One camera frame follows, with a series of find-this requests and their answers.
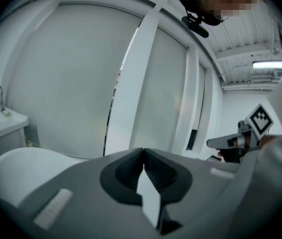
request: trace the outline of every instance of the black camera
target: black camera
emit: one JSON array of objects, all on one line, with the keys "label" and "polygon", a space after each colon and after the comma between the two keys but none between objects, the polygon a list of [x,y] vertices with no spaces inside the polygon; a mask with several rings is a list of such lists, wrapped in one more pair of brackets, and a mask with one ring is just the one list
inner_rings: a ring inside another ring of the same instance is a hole
[{"label": "black camera", "polygon": [[209,32],[204,27],[200,26],[197,18],[194,18],[191,14],[182,18],[182,22],[193,32],[201,35],[203,38],[209,37]]}]

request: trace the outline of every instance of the ceiling light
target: ceiling light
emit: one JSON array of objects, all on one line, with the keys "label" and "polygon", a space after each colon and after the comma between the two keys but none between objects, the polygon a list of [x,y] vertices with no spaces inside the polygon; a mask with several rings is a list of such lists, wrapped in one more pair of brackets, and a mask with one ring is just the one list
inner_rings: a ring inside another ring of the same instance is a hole
[{"label": "ceiling light", "polygon": [[253,62],[253,69],[282,69],[282,61],[258,61]]}]

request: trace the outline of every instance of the gray surface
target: gray surface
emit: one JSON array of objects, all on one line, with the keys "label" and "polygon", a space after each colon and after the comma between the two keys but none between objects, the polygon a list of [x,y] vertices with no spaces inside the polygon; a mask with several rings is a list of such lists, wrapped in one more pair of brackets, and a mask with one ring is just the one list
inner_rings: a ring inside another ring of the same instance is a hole
[{"label": "gray surface", "polygon": [[[66,188],[74,195],[50,228],[53,235],[60,238],[103,239],[158,236],[141,207],[117,203],[100,184],[102,169],[130,152],[112,154],[68,168],[28,196],[19,209],[27,217],[34,218],[60,188]],[[237,164],[212,163],[159,150],[156,152],[185,166],[193,175],[193,184],[186,197],[178,204],[167,206],[169,216],[181,223],[199,214],[229,184],[230,180],[211,175],[210,168],[235,172],[239,167]]]},{"label": "gray surface", "polygon": [[49,230],[58,238],[156,237],[156,230],[140,206],[117,203],[100,184],[101,170],[128,153],[130,151],[120,152],[68,168],[28,196],[19,209],[33,218],[60,188],[65,188],[73,192],[73,197]]},{"label": "gray surface", "polygon": [[282,139],[264,148],[256,164],[250,187],[237,209],[229,238],[245,236],[269,221],[282,206]]},{"label": "gray surface", "polygon": [[188,217],[182,229],[169,238],[226,238],[232,217],[250,183],[258,152],[251,152],[239,166],[235,178],[202,210],[200,215]]}]

